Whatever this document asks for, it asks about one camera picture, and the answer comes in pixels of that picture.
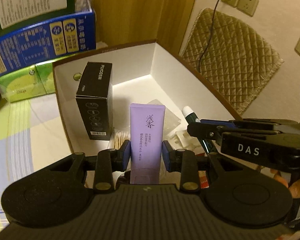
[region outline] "cosmetic tube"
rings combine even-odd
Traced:
[[[165,109],[163,105],[130,105],[130,184],[159,184]]]

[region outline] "marker pen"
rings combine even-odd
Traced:
[[[197,115],[194,113],[194,111],[189,106],[185,106],[182,109],[182,114],[188,123],[200,122]],[[200,142],[202,148],[204,149],[204,151],[207,154],[210,152],[218,152],[218,150],[216,149],[216,147],[214,146],[213,142],[210,139],[203,139],[203,140],[198,139],[198,141]]]

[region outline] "human hand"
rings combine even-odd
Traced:
[[[280,172],[277,170],[270,169],[270,172],[274,174],[274,179],[285,185],[289,190],[293,198],[300,198],[300,179],[293,183],[290,187],[288,182],[281,177]]]
[[[300,231],[295,232],[293,235],[282,235],[279,236],[276,240],[299,240],[300,239]]]

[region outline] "quilted cushion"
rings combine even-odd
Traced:
[[[242,114],[283,63],[280,55],[243,21],[216,11],[213,37],[207,46],[213,10],[202,10],[191,30],[183,58]]]

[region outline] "open box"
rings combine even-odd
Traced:
[[[60,115],[72,152],[96,155],[108,146],[108,141],[89,139],[75,100],[79,82],[74,80],[74,75],[82,73],[89,61],[113,64],[113,126],[116,129],[130,125],[131,103],[146,104],[154,99],[182,120],[179,130],[187,126],[181,113],[187,105],[203,119],[241,118],[206,79],[155,40],[108,47],[54,63]]]

